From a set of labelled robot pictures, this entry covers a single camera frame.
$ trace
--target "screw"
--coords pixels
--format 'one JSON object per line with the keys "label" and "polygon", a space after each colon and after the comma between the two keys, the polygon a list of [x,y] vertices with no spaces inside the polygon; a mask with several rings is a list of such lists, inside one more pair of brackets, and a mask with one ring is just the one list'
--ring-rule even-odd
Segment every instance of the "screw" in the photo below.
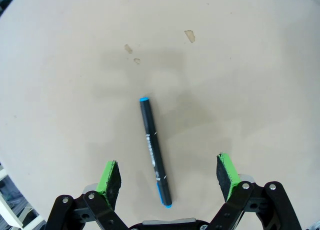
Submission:
{"label": "screw", "polygon": [[271,190],[275,190],[275,189],[276,189],[276,185],[270,184],[269,188],[270,188]]}
{"label": "screw", "polygon": [[206,228],[208,227],[208,225],[202,225],[201,227],[200,227],[200,230],[205,230]]}
{"label": "screw", "polygon": [[68,201],[69,201],[69,198],[67,198],[67,197],[64,197],[64,198],[62,199],[62,202],[63,202],[64,204],[66,204]]}
{"label": "screw", "polygon": [[243,189],[248,189],[249,187],[250,187],[250,185],[248,183],[242,184],[242,188]]}

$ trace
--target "chipped spot on table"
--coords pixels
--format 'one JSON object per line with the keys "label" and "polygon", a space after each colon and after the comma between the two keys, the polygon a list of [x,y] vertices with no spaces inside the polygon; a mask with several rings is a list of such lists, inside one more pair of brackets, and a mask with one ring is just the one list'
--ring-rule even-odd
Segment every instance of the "chipped spot on table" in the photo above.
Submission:
{"label": "chipped spot on table", "polygon": [[124,49],[125,49],[129,54],[132,54],[132,52],[133,52],[132,48],[131,48],[128,44],[124,45]]}
{"label": "chipped spot on table", "polygon": [[135,58],[135,59],[133,59],[133,61],[136,63],[136,64],[140,64],[140,58]]}
{"label": "chipped spot on table", "polygon": [[193,43],[196,40],[196,36],[194,35],[194,31],[186,30],[186,31],[184,31],[184,33],[188,37],[188,39],[191,43]]}

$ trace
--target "black marker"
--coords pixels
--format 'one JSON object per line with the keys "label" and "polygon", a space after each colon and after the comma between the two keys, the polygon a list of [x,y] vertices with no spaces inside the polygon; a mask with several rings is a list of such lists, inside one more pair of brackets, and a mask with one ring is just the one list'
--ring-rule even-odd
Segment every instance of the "black marker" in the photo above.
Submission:
{"label": "black marker", "polygon": [[156,185],[158,187],[161,202],[166,208],[171,208],[172,200],[170,196],[167,175],[161,157],[156,126],[152,116],[152,110],[148,97],[140,98],[140,107],[145,128],[146,142],[148,143],[151,161],[155,171]]}

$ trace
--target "round table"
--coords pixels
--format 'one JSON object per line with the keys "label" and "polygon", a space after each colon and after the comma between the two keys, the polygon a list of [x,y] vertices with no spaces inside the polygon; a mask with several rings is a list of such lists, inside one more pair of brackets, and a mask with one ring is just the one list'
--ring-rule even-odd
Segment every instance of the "round table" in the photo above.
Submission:
{"label": "round table", "polygon": [[[47,219],[117,160],[116,212],[210,221],[216,155],[319,220],[318,0],[14,0],[0,19],[0,161]],[[161,205],[149,96],[173,205]],[[239,229],[261,227],[245,214]]]}

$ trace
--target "blue pen tip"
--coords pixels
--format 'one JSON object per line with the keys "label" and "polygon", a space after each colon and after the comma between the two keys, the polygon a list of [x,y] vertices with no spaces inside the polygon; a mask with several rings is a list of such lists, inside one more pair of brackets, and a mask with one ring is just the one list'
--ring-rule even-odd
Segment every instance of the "blue pen tip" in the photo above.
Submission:
{"label": "blue pen tip", "polygon": [[147,101],[147,100],[149,100],[148,97],[142,97],[142,98],[140,98],[140,102],[144,102],[144,101]]}

